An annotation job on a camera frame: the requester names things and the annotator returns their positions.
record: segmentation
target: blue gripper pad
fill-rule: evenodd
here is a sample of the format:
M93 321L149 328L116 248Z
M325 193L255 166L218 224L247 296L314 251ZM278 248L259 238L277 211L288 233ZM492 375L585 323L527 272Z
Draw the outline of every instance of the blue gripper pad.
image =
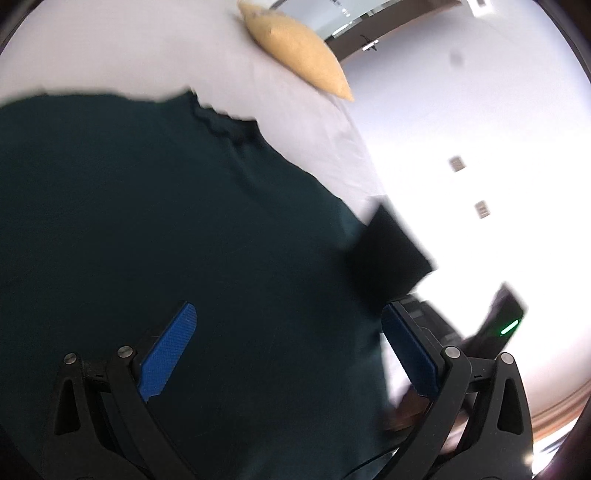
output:
M437 398L437 367L391 305L386 305L382 311L382 331L417 393L430 400Z
M144 402L160 395L196 327L197 311L187 303L142 363L138 390Z

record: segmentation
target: black cable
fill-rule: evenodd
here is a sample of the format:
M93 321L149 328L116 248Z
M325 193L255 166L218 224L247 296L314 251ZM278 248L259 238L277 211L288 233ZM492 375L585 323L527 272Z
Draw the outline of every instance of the black cable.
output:
M392 436L395 438L395 440L394 440L394 443L390 447L388 447L387 450L384 450L382 453L379 453L379 454L371 457L369 460L366 460L365 462L356 466L355 468L353 468L352 470L347 472L347 474L344 477L342 477L340 480L345 480L345 478L347 478L349 475L352 475L360 468L363 468L364 466L369 465L371 462L374 462L374 461L382 458L384 455L392 453L394 450L400 448L400 446L407 439L407 437L410 434L410 432L412 431L412 429L413 429L413 427L407 427L405 429L398 430L396 432L392 432Z
M392 453L394 450L396 450L397 448L399 448L400 445L396 445L394 447L390 447L388 450L377 454L375 457L370 458L369 460L366 460L365 462L359 464L358 466L356 466L355 468L353 468L351 471L349 471L343 478L341 478L340 480L345 480L345 478L347 478L349 475L355 473L357 470L359 470L360 468L363 468L366 465L369 465L371 462L374 462L376 460L378 460L379 458L382 458L384 455L387 455L388 453Z

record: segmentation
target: black device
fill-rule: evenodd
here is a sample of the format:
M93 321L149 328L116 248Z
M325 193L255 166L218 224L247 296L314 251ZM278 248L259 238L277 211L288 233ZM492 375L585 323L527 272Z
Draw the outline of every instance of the black device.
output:
M454 327L428 302L409 294L400 303L419 327L428 329L444 345L459 346L462 337Z
M517 331L525 309L508 285L503 284L493 299L486 320L473 337L462 343L468 356L495 358Z
M164 387L195 322L194 307L184 303L171 320L106 362L86 362L75 353L64 357L50 403L44 480L198 478L145 404ZM532 455L531 419L514 358L469 358L458 347L442 347L400 302L386 305L382 327L431 404L419 424L401 434L400 447L375 480L530 480L524 459ZM478 396L464 435L454 454L441 456L468 393ZM115 432L121 426L113 428L105 394L116 404L126 446Z

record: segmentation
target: white wall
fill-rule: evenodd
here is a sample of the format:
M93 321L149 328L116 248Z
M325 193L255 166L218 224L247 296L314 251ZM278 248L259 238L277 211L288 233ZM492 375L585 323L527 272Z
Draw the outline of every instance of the white wall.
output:
M343 68L389 196L438 266L418 294L464 335L503 281L529 307L507 350L536 412L591 378L591 86L537 4L492 6L414 21Z

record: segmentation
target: dark green shirt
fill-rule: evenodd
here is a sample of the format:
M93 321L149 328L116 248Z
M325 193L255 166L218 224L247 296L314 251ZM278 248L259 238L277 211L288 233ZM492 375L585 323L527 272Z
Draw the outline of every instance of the dark green shirt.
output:
M64 355L106 359L187 300L196 333L148 407L194 469L341 478L385 446L379 319L342 255L359 228L256 122L192 93L3 107L0 423L39 468Z

